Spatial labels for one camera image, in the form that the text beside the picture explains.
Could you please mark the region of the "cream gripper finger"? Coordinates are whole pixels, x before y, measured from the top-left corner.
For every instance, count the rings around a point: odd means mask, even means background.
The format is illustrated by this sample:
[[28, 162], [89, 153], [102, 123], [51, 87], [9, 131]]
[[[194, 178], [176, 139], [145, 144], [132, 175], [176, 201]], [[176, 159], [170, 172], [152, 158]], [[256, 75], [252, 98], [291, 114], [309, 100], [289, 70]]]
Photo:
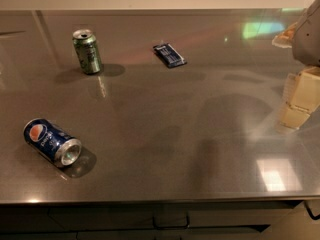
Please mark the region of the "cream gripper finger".
[[279, 48], [291, 48], [296, 27], [297, 23], [291, 24], [288, 28], [273, 38], [272, 44]]
[[290, 73], [285, 81], [276, 129], [280, 133], [298, 130], [319, 106], [320, 68], [309, 66], [298, 74]]

